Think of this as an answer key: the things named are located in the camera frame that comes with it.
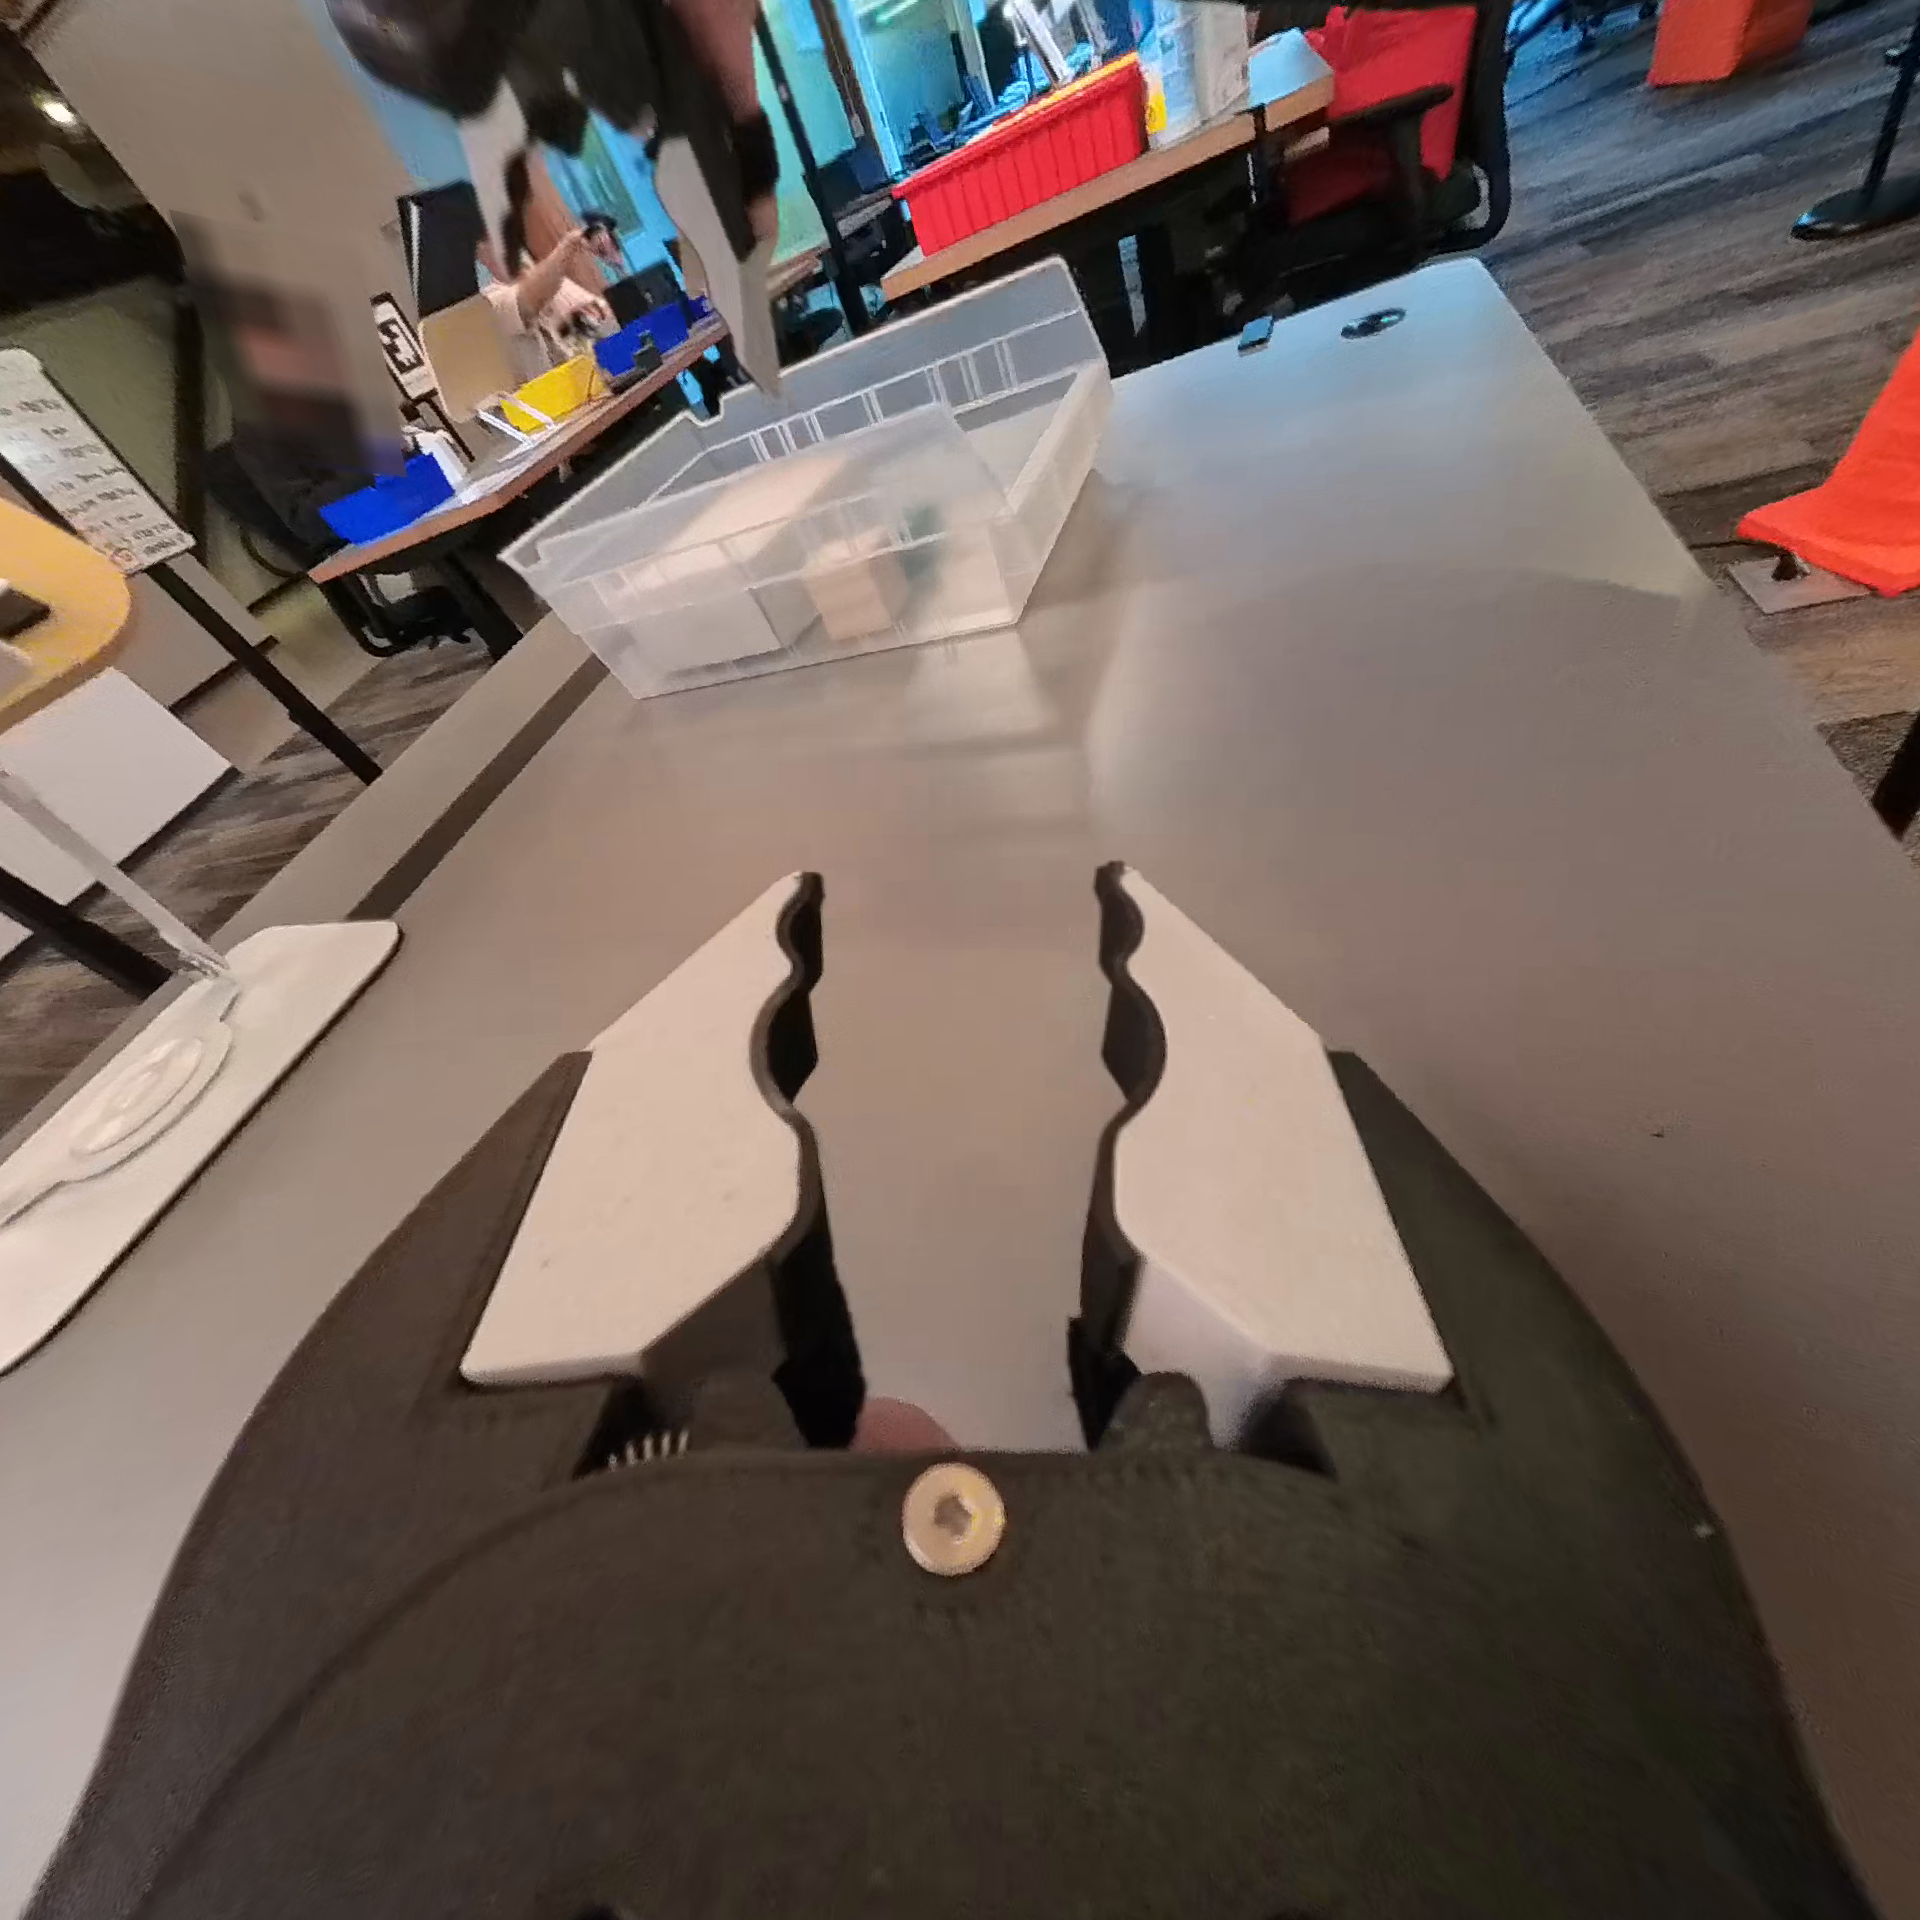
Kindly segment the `blue plastic bin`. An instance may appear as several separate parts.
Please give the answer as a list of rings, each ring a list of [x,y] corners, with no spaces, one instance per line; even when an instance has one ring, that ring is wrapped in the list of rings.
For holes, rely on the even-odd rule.
[[[636,372],[656,365],[663,354],[684,349],[693,329],[706,318],[713,318],[713,314],[711,302],[700,296],[636,314],[615,333],[592,345],[596,370],[611,385],[624,385]]]
[[[455,480],[435,452],[410,455],[395,475],[380,475],[359,491],[318,503],[317,515],[344,546],[368,546],[414,528],[451,503]]]

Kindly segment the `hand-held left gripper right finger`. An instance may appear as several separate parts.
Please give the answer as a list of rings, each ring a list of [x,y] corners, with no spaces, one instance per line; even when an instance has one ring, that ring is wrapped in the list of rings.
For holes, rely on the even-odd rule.
[[[1213,1444],[1284,1389],[1432,1395],[1453,1364],[1330,1048],[1135,866],[1096,871],[1102,1067],[1069,1395],[1102,1444],[1136,1377],[1179,1375]]]

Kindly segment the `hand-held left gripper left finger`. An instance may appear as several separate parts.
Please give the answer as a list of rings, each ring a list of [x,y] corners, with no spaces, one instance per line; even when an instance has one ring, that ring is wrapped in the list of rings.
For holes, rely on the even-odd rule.
[[[780,877],[587,1043],[464,1383],[638,1377],[804,1224],[776,1018],[819,980],[821,899],[816,871]]]

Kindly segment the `black red office chair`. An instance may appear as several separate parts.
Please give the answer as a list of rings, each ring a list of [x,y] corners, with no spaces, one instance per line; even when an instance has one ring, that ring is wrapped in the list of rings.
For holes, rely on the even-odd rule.
[[[1498,239],[1506,151],[1512,4],[1266,4],[1330,73],[1327,141],[1278,157],[1250,254],[1297,304]]]

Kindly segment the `clear plastic bin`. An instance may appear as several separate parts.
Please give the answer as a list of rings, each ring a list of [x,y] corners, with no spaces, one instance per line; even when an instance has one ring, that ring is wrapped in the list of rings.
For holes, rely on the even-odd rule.
[[[789,365],[780,395],[743,387],[711,421],[671,421],[502,546],[500,564],[571,632],[565,613],[587,542],[608,534],[615,518],[659,503],[671,486],[840,443],[919,408],[961,415],[980,406],[1045,414],[1045,439],[1017,491],[1037,590],[1112,414],[1110,359],[1065,257],[1045,257],[824,349]]]

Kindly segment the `yellow plastic bin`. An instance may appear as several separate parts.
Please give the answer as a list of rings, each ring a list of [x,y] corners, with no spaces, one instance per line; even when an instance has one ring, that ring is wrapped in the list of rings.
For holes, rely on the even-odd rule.
[[[596,352],[580,352],[505,395],[496,414],[517,434],[547,434],[608,398],[608,376]]]

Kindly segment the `wooden block with blue face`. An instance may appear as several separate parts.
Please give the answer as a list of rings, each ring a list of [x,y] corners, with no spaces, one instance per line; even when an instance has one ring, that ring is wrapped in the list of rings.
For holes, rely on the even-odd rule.
[[[884,537],[835,537],[819,546],[800,566],[800,584],[833,646],[898,632],[910,593],[902,553]]]

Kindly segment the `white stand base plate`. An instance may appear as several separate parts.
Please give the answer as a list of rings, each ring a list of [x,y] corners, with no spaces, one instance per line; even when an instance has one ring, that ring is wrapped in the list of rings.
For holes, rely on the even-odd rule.
[[[269,926],[4,1152],[4,1375],[39,1353],[403,946]]]

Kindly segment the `white text sign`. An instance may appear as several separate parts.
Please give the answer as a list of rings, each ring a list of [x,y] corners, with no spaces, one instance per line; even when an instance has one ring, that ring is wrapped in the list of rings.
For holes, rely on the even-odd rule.
[[[194,534],[26,349],[4,349],[4,467],[126,577],[197,550]]]

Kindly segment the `white carton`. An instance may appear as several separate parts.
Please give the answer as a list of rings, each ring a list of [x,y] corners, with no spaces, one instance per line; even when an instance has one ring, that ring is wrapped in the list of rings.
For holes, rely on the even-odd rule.
[[[1176,144],[1250,105],[1244,4],[1151,4],[1136,55],[1156,144]]]

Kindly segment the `black floor stand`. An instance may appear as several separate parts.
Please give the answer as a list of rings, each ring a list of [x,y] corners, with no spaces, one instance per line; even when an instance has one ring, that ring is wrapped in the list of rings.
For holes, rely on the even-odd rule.
[[[1859,183],[1810,203],[1791,227],[1793,239],[1822,243],[1918,224],[1918,168],[1891,168],[1918,92],[1918,17],[1891,73],[1891,92]]]

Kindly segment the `wooden edged desk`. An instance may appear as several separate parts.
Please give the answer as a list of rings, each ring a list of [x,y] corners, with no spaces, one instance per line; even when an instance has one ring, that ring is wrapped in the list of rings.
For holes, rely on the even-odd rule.
[[[579,408],[574,415],[547,431],[520,455],[496,467],[487,476],[464,486],[437,510],[403,523],[392,534],[331,553],[318,566],[309,572],[309,581],[338,584],[359,574],[404,572],[404,566],[428,564],[429,555],[437,555],[437,550],[502,518],[512,503],[532,494],[547,476],[586,459],[608,434],[615,434],[624,421],[646,408],[663,387],[671,387],[717,345],[732,345],[732,333],[717,315],[706,315],[703,324],[688,329],[684,345],[671,349],[659,359],[656,370],[646,370],[638,381],[633,381],[616,395],[587,401],[586,408]]]
[[[886,302],[904,302],[907,296],[927,296],[950,275],[967,275],[1010,250],[1029,247],[1074,224],[1087,224],[1110,208],[1130,208],[1166,183],[1179,183],[1191,172],[1252,151],[1270,134],[1292,134],[1297,125],[1321,125],[1334,98],[1330,69],[1300,69],[1284,83],[1258,83],[1252,109],[1191,134],[1187,141],[1130,157],[1128,166],[1087,181],[1057,197],[1048,197],[1020,217],[994,224],[944,250],[910,250],[884,281],[880,290]]]

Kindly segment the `black monitor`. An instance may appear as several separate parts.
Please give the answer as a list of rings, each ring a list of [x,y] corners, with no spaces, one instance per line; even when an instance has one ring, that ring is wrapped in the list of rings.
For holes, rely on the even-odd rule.
[[[398,243],[419,318],[469,302],[480,290],[487,227],[469,181],[425,186],[398,201]]]

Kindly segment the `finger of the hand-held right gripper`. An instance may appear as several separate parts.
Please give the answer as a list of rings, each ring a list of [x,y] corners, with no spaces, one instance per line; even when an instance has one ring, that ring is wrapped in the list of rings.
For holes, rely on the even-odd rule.
[[[772,254],[780,239],[780,144],[768,123],[703,119],[659,125],[656,193],[671,217],[703,299],[730,324],[743,372],[781,392]]]
[[[455,134],[484,218],[490,267],[500,275],[517,275],[532,193],[525,111],[484,109],[480,116],[455,119]]]

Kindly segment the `red plastic bin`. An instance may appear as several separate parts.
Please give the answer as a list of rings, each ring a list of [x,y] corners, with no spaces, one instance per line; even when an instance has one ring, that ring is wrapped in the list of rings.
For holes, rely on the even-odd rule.
[[[915,247],[935,254],[1115,172],[1144,146],[1144,73],[1136,55],[1128,55],[915,168],[892,197],[904,203]]]

